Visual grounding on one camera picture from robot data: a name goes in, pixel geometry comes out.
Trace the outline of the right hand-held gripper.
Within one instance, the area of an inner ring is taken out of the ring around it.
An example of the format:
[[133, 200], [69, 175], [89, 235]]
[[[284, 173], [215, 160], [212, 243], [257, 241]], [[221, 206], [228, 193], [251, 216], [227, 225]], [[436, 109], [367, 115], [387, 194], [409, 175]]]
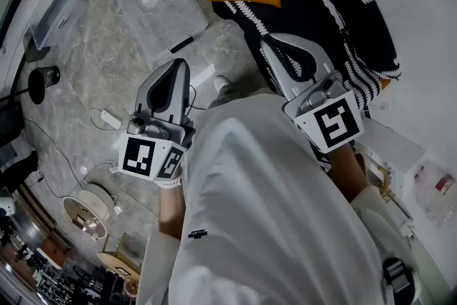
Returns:
[[283, 112], [323, 154], [361, 136], [361, 112], [353, 91], [316, 42], [294, 34], [261, 37], [261, 51], [288, 103]]

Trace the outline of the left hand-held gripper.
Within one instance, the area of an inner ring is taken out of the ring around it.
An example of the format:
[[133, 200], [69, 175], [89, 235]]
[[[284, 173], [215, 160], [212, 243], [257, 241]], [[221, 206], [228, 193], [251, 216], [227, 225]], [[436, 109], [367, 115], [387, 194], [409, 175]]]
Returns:
[[182, 58], [171, 60], [140, 85], [136, 112], [119, 143], [118, 170], [154, 183], [181, 183], [181, 162], [196, 130], [188, 118], [183, 125], [152, 116], [183, 116], [189, 106], [190, 69]]

